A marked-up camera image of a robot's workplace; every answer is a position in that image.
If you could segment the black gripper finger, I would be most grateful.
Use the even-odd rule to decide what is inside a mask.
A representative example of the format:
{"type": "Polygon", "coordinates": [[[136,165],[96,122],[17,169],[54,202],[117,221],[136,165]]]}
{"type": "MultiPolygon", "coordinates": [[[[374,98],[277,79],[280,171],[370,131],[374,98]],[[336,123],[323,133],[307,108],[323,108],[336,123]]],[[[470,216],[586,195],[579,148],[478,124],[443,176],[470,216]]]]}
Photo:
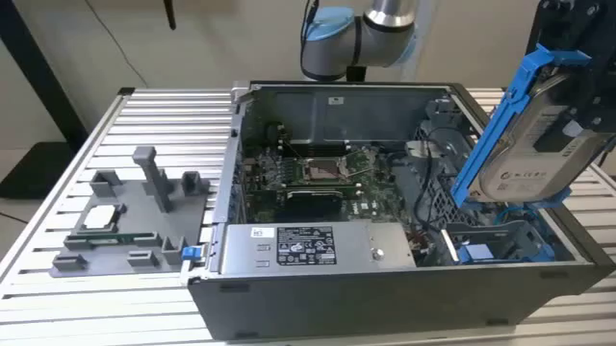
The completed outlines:
{"type": "Polygon", "coordinates": [[[579,136],[614,134],[614,62],[570,68],[565,81],[549,92],[549,100],[563,110],[557,113],[534,149],[561,151],[579,136]]]}

